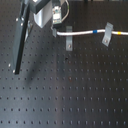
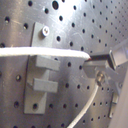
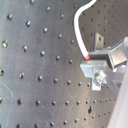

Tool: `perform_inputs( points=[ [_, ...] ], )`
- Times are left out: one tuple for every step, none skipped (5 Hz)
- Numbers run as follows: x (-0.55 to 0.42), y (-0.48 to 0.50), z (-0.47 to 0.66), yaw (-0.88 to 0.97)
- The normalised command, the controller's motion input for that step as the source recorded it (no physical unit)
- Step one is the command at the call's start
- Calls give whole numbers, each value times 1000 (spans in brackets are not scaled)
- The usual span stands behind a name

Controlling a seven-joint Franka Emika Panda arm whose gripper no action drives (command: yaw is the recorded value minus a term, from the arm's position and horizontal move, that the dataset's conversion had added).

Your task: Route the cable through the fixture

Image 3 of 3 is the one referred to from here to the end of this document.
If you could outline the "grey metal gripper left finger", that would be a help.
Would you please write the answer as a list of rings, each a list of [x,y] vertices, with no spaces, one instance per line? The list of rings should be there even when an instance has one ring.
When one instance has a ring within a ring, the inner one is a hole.
[[[109,83],[121,84],[126,70],[125,65],[111,69],[106,62],[82,62],[80,68],[84,76],[91,79],[92,91],[100,91]]]

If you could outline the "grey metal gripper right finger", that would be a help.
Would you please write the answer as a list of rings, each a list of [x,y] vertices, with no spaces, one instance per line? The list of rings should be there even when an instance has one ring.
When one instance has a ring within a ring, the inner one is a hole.
[[[125,65],[127,57],[125,54],[124,47],[128,44],[128,37],[123,38],[112,47],[103,48],[90,52],[90,58],[92,60],[106,60],[108,66],[111,69],[117,68],[121,65]]]

